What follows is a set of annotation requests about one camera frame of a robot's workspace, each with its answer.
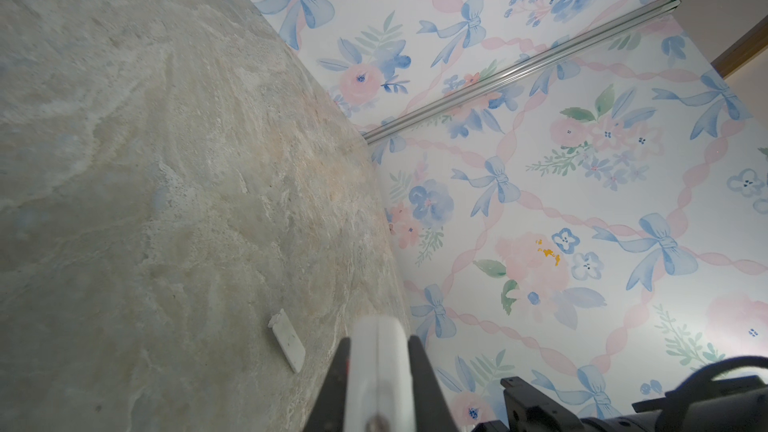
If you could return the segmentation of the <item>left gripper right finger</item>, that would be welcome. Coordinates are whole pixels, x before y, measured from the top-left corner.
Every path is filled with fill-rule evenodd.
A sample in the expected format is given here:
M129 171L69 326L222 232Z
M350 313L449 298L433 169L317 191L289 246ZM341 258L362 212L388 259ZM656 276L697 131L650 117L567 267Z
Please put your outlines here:
M417 432L457 432L439 381L419 337L408 339Z

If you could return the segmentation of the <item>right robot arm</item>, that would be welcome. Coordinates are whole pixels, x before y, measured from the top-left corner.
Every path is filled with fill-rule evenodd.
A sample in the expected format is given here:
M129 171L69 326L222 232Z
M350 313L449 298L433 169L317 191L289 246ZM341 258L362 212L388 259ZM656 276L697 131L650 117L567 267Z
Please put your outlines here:
M757 376L718 379L696 389L685 410L674 392L637 402L629 415L581 418L520 378L502 381L506 420L489 420L476 431L765 431L767 386Z

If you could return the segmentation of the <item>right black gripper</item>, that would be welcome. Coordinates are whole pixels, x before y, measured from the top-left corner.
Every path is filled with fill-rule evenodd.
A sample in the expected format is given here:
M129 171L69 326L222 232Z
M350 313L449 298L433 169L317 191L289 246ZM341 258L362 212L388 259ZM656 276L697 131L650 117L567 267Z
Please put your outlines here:
M520 377L500 380L507 418L481 422L473 431L566 432L584 431L572 412L539 392Z

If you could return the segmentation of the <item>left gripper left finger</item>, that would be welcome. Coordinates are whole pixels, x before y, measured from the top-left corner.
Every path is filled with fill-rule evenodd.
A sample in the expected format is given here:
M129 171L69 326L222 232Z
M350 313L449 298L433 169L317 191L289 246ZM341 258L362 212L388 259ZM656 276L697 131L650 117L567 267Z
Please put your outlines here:
M350 349L351 339L343 338L336 349L317 400L306 421L304 432L341 432L343 430Z

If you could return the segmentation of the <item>white remote control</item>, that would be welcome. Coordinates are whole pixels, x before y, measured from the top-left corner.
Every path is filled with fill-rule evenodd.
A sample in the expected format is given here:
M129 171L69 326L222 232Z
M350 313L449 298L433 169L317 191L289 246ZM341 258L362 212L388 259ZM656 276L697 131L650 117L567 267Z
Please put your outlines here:
M413 378L398 319L366 316L353 326L345 397L345 431L414 431Z

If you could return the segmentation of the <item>white battery cover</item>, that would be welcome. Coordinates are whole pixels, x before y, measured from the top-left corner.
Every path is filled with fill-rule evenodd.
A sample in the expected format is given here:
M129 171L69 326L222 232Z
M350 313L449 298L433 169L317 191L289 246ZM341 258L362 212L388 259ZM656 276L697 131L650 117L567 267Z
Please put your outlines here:
M272 331L291 370L299 373L306 360L306 349L284 309L273 315L268 328Z

